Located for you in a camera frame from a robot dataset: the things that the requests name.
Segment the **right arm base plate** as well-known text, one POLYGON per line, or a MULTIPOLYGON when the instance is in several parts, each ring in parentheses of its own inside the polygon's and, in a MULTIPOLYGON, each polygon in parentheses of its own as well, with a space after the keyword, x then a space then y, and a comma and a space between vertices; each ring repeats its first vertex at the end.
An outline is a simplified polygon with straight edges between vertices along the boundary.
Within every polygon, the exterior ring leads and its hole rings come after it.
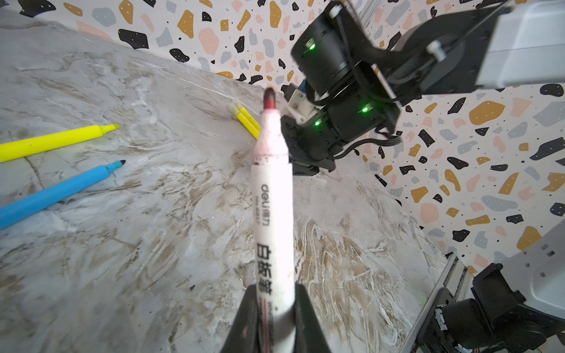
POLYGON ((472 281, 472 297, 435 311, 436 323, 421 331, 427 352, 526 352, 564 331, 564 320, 532 309, 510 289, 503 266, 489 265, 472 281))

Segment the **red white pen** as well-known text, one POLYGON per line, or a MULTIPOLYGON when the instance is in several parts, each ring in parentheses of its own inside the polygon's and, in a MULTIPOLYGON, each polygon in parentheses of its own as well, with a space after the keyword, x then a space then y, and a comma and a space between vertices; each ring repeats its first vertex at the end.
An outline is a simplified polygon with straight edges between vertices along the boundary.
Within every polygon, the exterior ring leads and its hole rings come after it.
POLYGON ((294 351, 294 216, 292 164, 276 93, 267 88, 251 167, 256 301, 261 352, 294 351))

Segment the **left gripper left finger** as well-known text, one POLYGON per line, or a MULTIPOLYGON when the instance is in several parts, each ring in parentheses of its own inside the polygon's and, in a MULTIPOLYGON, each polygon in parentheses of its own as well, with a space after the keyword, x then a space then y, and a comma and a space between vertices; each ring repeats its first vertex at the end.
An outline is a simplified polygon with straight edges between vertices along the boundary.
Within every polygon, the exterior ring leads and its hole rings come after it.
POLYGON ((258 322, 256 285, 250 285, 220 353, 259 353, 258 322))

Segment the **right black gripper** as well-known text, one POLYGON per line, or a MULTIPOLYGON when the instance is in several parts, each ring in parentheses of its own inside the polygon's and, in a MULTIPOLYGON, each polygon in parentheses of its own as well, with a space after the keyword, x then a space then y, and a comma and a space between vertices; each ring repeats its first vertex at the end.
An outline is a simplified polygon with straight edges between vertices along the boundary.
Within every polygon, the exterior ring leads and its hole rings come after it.
POLYGON ((401 138, 393 135, 399 116, 395 104, 372 101, 362 94, 327 104, 301 126, 282 116, 282 134, 293 171, 332 172, 336 160, 362 144, 399 144, 401 138))

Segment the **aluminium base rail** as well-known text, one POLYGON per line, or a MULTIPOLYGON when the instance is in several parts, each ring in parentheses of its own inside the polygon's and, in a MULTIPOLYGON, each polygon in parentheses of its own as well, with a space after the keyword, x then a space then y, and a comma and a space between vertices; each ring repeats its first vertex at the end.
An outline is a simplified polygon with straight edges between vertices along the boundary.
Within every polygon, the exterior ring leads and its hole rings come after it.
POLYGON ((400 352, 427 352, 418 341, 419 334, 430 323, 436 323, 435 311, 437 307, 468 299, 472 296, 471 287, 473 278, 468 268, 454 253, 451 252, 448 254, 447 265, 401 346, 400 352))

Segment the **yellow highlighter pen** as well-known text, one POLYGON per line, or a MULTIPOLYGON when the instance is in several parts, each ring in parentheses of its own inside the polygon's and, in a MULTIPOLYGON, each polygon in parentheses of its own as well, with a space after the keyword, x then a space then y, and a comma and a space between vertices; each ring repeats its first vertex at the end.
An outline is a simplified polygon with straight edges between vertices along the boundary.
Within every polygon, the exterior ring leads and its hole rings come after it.
POLYGON ((239 102, 235 103, 235 106, 240 110, 240 112, 246 117, 246 119, 254 126, 257 131, 260 132, 259 123, 253 118, 253 116, 247 111, 247 109, 239 102))
POLYGON ((255 129, 254 126, 251 125, 246 117, 240 112, 240 110, 235 106, 235 102, 231 102, 228 109, 255 139, 259 138, 260 132, 257 131, 257 129, 255 129))
POLYGON ((118 124, 93 125, 2 144, 1 162, 6 163, 11 160, 101 138, 108 132, 113 132, 119 128, 118 124))

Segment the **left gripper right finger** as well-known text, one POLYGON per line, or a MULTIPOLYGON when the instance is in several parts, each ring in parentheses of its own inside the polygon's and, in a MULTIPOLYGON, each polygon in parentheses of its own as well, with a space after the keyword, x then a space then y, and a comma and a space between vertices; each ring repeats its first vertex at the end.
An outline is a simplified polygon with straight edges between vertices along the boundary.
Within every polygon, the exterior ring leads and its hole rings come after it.
POLYGON ((295 285, 294 315, 296 338, 294 352, 331 353, 318 317, 304 285, 295 285))

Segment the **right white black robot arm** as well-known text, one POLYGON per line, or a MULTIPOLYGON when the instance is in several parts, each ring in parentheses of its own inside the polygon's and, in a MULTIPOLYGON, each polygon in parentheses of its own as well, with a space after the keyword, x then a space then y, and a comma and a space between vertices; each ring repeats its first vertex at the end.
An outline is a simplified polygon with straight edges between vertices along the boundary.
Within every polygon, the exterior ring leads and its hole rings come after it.
POLYGON ((467 94, 564 80, 564 3, 509 6, 483 1, 474 10, 436 16, 374 47, 354 18, 331 1, 301 34, 291 57, 305 86, 290 86, 306 113, 282 116, 293 173, 313 176, 381 134, 377 145, 400 143, 400 110, 423 95, 467 94))

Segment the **blue pen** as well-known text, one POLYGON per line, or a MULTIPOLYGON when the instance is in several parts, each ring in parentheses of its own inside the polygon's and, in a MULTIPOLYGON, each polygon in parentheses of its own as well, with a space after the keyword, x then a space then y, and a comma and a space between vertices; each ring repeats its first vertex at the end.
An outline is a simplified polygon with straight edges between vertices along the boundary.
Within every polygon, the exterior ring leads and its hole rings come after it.
POLYGON ((47 207, 51 207, 53 204, 109 178, 114 171, 120 169, 125 163, 126 160, 119 160, 109 165, 98 166, 50 188, 38 191, 35 194, 2 207, 1 230, 9 228, 33 216, 35 213, 41 212, 47 207))

